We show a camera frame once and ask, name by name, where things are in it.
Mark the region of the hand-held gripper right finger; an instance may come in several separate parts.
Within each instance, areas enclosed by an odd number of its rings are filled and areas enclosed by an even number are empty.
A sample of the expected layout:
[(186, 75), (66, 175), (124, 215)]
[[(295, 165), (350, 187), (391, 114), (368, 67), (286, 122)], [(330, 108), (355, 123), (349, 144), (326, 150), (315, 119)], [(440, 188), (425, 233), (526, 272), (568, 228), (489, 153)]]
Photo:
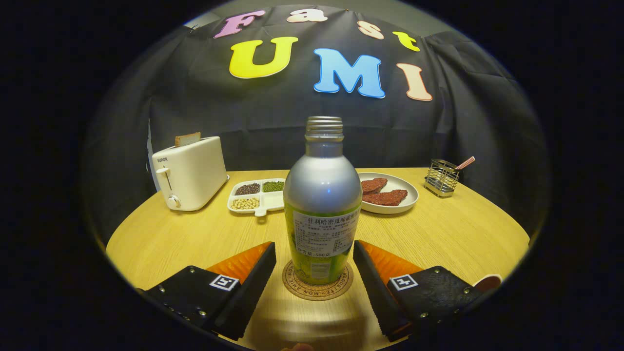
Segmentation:
[(423, 269), (363, 240), (353, 258), (380, 329), (388, 340), (430, 333), (455, 321), (483, 292), (442, 266)]

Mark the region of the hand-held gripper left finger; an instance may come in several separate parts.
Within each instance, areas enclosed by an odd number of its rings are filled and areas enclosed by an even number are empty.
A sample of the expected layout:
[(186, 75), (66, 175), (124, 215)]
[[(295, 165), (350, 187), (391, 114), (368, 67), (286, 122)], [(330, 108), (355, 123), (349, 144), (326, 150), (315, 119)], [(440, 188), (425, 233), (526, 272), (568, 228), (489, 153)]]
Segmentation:
[(189, 265), (143, 295), (187, 324), (238, 340), (275, 264), (275, 243), (269, 241), (206, 269)]

